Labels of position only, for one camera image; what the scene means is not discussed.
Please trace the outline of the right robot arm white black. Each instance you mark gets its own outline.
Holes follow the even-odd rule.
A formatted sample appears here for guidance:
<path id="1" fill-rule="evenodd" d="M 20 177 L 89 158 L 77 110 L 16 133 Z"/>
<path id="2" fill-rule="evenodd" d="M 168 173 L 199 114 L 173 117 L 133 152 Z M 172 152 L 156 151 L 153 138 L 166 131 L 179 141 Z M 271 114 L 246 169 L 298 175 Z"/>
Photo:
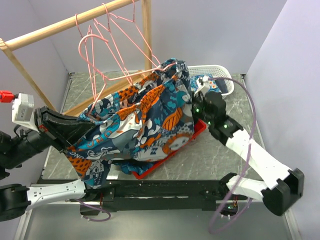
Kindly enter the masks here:
<path id="1" fill-rule="evenodd" d="M 259 200 L 271 213 L 282 216 L 303 196 L 304 173 L 281 163 L 252 139 L 240 123 L 227 115 L 226 102 L 220 93 L 194 92 L 192 115 L 205 122 L 216 140 L 245 160 L 261 177 L 253 180 L 234 173 L 227 175 L 218 188 L 222 198 L 241 195 Z"/>

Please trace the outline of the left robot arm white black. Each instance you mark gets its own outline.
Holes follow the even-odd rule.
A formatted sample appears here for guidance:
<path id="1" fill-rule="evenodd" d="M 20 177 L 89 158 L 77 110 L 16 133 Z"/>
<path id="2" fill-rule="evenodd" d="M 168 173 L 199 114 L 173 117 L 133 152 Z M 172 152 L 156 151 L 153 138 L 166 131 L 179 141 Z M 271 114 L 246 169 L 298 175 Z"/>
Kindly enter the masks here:
<path id="1" fill-rule="evenodd" d="M 82 180 L 45 187 L 31 187 L 40 177 L 40 167 L 32 170 L 28 160 L 45 162 L 44 152 L 49 147 L 61 153 L 77 142 L 94 124 L 78 121 L 74 116 L 64 116 L 47 107 L 14 109 L 14 137 L 0 133 L 0 220 L 2 222 L 21 217 L 36 207 L 67 199 L 94 201 L 100 194 L 98 186 Z"/>

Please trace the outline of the orange blue patterned shorts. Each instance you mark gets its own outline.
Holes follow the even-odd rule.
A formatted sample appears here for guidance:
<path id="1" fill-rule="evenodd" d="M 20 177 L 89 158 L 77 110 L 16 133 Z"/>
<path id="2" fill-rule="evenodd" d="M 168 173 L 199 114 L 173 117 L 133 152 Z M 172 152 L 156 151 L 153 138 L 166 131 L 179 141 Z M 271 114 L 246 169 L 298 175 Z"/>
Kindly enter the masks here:
<path id="1" fill-rule="evenodd" d="M 165 159 L 195 132 L 188 65 L 171 58 L 141 81 L 89 105 L 77 120 L 93 128 L 65 155 L 91 188 L 106 182 L 113 163 Z"/>

